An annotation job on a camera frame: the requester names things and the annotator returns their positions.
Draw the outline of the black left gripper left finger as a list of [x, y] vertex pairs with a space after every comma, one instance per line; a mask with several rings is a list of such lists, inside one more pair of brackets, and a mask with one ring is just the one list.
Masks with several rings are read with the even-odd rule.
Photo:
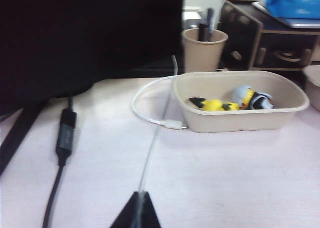
[[121, 212], [115, 218], [113, 223], [110, 225], [111, 228], [114, 227], [140, 227], [139, 215], [138, 215], [138, 204], [140, 196], [137, 191], [135, 191], [130, 199], [127, 201]]

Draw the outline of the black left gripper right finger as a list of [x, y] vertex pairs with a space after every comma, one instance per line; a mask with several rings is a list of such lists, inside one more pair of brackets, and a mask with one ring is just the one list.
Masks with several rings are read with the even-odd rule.
[[150, 194], [147, 191], [140, 196], [139, 227], [161, 228]]

